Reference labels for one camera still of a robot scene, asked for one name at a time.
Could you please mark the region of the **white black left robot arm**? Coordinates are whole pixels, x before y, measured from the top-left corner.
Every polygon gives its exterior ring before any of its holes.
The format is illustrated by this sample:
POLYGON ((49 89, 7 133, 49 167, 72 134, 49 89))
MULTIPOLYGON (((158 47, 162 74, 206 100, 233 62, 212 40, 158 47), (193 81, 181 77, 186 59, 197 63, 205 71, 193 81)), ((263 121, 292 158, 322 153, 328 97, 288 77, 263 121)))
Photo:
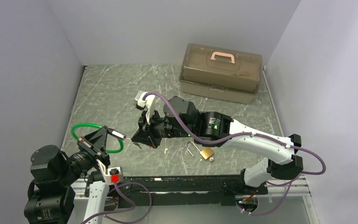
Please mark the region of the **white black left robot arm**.
POLYGON ((31 156, 30 172, 34 179, 28 187, 24 216, 31 224, 66 224, 74 208, 75 192, 71 185, 98 163, 110 165, 106 150, 108 128, 80 137, 79 151, 67 156, 55 145, 46 145, 31 156))

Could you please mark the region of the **brass padlock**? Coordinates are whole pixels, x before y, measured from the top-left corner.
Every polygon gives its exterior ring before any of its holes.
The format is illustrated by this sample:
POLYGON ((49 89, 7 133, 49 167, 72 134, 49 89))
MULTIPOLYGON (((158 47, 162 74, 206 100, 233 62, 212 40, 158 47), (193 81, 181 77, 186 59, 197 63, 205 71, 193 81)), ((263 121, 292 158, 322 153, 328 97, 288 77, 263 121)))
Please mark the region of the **brass padlock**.
POLYGON ((210 147, 205 147, 204 149, 200 150, 194 142, 189 141, 185 144, 185 147, 192 157, 194 157, 194 154, 190 150, 190 145, 193 145, 198 150, 199 154, 204 160, 209 160, 209 158, 213 157, 214 155, 214 151, 210 147))

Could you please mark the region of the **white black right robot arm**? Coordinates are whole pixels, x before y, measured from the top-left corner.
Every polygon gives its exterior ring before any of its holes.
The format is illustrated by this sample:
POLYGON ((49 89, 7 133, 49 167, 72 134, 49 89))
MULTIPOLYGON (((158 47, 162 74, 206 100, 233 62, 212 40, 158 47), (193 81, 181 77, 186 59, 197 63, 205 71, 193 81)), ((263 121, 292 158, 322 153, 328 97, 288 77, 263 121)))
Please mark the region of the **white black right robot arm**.
POLYGON ((233 147, 258 154, 262 161, 244 171, 239 190, 251 193, 262 183, 276 178, 295 179, 303 171, 303 159, 296 155, 294 137, 278 137, 245 126, 219 112, 200 112, 191 101, 173 97, 166 101, 160 117, 156 97, 139 92, 135 107, 142 111, 138 130, 131 141, 157 148, 162 139, 190 138, 204 147, 233 147))

